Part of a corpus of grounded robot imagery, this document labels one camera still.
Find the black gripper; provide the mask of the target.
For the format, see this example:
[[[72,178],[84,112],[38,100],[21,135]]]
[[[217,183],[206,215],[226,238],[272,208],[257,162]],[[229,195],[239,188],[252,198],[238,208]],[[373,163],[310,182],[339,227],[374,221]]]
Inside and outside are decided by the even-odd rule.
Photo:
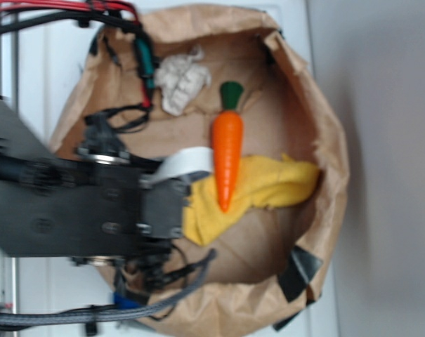
[[[180,239],[183,236],[183,209],[190,196],[190,180],[184,176],[159,182],[141,182],[140,215],[136,223],[144,237]]]

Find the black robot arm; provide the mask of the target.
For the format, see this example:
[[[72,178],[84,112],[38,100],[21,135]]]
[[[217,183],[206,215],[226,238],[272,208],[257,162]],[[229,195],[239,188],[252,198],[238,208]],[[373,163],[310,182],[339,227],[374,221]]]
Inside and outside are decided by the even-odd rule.
[[[190,186],[142,168],[54,156],[0,97],[0,249],[10,257],[163,263]]]

